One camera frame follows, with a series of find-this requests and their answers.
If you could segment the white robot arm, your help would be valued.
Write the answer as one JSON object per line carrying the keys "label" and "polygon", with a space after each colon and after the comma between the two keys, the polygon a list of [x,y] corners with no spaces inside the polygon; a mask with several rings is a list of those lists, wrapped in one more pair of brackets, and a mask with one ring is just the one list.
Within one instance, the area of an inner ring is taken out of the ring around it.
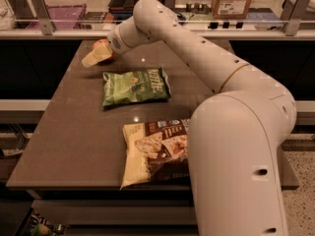
{"label": "white robot arm", "polygon": [[157,0],[139,0],[82,61],[90,67],[163,41],[212,91],[192,114],[188,164],[199,236],[288,236],[278,149],[296,121],[289,90],[179,24]]}

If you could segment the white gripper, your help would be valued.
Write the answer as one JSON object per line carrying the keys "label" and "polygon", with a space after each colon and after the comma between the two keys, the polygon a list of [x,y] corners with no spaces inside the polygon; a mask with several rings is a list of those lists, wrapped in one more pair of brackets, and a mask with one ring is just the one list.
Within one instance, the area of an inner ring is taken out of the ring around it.
{"label": "white gripper", "polygon": [[121,55],[142,44],[152,43],[153,38],[142,32],[136,26],[134,18],[131,17],[121,24],[116,25],[109,32],[107,41],[110,46],[104,42],[98,42],[93,46],[93,50],[82,60],[84,67],[89,68],[99,62],[112,59],[113,52]]}

